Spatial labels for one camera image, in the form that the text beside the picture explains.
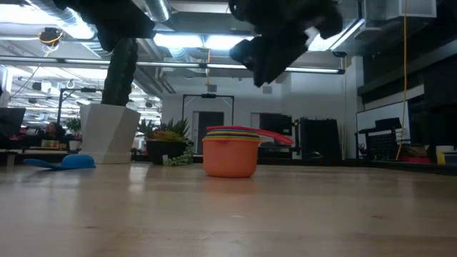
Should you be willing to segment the black upright panel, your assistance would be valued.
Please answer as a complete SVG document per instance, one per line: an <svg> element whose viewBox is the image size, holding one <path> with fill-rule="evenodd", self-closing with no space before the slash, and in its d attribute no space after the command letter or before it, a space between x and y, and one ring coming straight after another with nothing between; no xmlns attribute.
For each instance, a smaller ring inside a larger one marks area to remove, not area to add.
<svg viewBox="0 0 457 257"><path fill-rule="evenodd" d="M336 119L300 119L301 157L341 160Z"/></svg>

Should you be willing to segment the red bin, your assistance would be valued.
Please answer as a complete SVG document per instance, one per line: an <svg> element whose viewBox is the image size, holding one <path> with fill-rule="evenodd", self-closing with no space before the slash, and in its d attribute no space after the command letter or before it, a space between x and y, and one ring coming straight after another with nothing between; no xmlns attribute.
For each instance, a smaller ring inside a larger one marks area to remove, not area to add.
<svg viewBox="0 0 457 257"><path fill-rule="evenodd" d="M408 163L426 163L426 164L430 164L431 163L431 160L428 157L401 156L400 160L402 162L408 162Z"/></svg>

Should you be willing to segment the black wall screen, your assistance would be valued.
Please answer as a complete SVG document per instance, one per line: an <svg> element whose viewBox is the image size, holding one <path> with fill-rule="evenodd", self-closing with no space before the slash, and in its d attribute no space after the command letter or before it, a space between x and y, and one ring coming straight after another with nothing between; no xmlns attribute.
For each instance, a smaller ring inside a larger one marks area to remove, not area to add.
<svg viewBox="0 0 457 257"><path fill-rule="evenodd" d="M260 114L259 128L279 133L284 136L292 135L292 117L282 114Z"/></svg>

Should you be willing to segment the silver ceiling duct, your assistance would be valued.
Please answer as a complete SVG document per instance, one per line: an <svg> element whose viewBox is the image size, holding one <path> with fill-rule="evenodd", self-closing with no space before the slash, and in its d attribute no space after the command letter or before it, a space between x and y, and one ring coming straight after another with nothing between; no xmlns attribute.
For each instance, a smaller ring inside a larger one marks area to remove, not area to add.
<svg viewBox="0 0 457 257"><path fill-rule="evenodd" d="M102 49L97 39L95 27L83 21L74 10L67 7L60 9L54 4L53 0L25 1L39 12L53 19L66 36L78 40L88 50L102 59L109 59L111 57L110 51Z"/></svg>

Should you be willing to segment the red measuring cup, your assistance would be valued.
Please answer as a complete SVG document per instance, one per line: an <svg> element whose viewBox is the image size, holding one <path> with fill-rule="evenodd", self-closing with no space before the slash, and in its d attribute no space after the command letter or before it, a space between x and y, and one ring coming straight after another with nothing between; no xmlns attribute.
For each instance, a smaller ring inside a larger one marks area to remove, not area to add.
<svg viewBox="0 0 457 257"><path fill-rule="evenodd" d="M258 135L267 136L273 138L281 143L286 145L293 145L293 140L287 136L283 136L279 133L266 131L259 128L250 128L245 126L209 126L206 128L207 131L217 131L217 130L232 130L232 131L252 131L257 133Z"/></svg>

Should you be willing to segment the blue measuring cup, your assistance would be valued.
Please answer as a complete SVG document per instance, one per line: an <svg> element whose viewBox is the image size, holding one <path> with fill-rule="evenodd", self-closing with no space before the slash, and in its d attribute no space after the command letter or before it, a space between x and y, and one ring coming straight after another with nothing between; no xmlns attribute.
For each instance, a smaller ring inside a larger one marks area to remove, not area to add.
<svg viewBox="0 0 457 257"><path fill-rule="evenodd" d="M96 168L95 161L91 156L81 154L68 155L62 159L59 165L34 158L24 159L23 162L26 165L45 168L53 171Z"/></svg>

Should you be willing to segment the orange measuring cup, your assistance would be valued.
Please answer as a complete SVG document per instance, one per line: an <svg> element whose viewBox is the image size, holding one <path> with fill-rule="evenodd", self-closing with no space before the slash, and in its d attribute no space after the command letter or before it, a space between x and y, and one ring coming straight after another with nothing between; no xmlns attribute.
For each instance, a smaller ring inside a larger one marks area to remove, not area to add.
<svg viewBox="0 0 457 257"><path fill-rule="evenodd" d="M219 178L248 178L256 172L259 140L205 138L203 169Z"/></svg>

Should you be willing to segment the yellow box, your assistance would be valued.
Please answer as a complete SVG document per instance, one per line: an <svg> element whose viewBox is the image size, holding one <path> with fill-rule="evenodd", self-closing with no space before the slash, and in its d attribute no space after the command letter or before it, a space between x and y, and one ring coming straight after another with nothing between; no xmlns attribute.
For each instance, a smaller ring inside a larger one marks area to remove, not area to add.
<svg viewBox="0 0 457 257"><path fill-rule="evenodd" d="M454 151L453 146L437 146L436 147L436 158L437 158L437 164L438 165L445 165L446 160L445 160L445 153L452 152Z"/></svg>

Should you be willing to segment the dark round plant pot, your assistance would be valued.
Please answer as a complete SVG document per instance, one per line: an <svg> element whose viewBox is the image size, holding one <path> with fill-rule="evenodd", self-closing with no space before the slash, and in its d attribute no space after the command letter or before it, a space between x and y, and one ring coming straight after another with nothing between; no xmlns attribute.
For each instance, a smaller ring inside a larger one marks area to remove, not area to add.
<svg viewBox="0 0 457 257"><path fill-rule="evenodd" d="M162 165L164 156L166 160L181 156L186 150L186 144L177 141L148 140L146 150L152 164Z"/></svg>

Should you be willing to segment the tall green cactus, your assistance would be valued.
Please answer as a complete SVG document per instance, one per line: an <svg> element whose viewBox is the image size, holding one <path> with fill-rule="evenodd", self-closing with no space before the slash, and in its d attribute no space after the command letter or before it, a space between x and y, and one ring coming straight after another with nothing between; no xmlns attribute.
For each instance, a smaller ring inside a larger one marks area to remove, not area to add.
<svg viewBox="0 0 457 257"><path fill-rule="evenodd" d="M126 106L138 60L138 44L135 39L121 39L114 47L109 63L101 104Z"/></svg>

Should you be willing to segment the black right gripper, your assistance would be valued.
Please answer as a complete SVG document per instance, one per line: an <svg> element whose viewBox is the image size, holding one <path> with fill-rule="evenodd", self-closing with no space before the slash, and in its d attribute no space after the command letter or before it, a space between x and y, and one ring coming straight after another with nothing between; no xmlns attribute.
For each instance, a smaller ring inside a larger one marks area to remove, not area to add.
<svg viewBox="0 0 457 257"><path fill-rule="evenodd" d="M307 52L307 28L321 16L321 0L228 0L232 16L250 23L256 34L229 50L253 72L257 87L270 84Z"/></svg>

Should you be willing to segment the dark monitor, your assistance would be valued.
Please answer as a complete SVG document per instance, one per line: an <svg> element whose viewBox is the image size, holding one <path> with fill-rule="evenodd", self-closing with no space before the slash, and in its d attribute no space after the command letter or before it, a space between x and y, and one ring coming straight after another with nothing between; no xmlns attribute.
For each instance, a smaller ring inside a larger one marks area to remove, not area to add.
<svg viewBox="0 0 457 257"><path fill-rule="evenodd" d="M25 108L0 108L0 134L18 134L25 112Z"/></svg>

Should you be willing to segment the yellow measuring cup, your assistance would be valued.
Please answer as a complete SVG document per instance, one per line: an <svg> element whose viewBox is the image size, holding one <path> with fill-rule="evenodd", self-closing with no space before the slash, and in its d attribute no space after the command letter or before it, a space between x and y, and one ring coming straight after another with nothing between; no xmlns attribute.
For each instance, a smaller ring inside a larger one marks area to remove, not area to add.
<svg viewBox="0 0 457 257"><path fill-rule="evenodd" d="M209 131L206 135L222 135L222 134L231 134L231 135L245 135L245 136L258 136L258 134L254 131L242 131L242 130L231 130L231 129L226 129L226 130L213 130Z"/></svg>

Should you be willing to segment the white faceted plant pot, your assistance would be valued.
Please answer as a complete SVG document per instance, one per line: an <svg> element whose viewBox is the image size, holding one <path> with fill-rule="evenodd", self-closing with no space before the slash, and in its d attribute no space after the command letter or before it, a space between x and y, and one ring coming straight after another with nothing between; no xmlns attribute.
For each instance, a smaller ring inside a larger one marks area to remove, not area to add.
<svg viewBox="0 0 457 257"><path fill-rule="evenodd" d="M97 164L131 163L131 148L141 114L125 106L89 104L80 108L80 153Z"/></svg>

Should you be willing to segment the black perforated cart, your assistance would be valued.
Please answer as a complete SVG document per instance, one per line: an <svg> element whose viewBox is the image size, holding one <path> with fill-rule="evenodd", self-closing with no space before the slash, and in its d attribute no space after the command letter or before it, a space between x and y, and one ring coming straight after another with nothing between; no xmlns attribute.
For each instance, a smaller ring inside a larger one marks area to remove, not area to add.
<svg viewBox="0 0 457 257"><path fill-rule="evenodd" d="M356 140L363 159L393 160L398 150L398 129L402 129L400 118L389 118L376 120L373 128L358 131L365 138L364 143Z"/></svg>

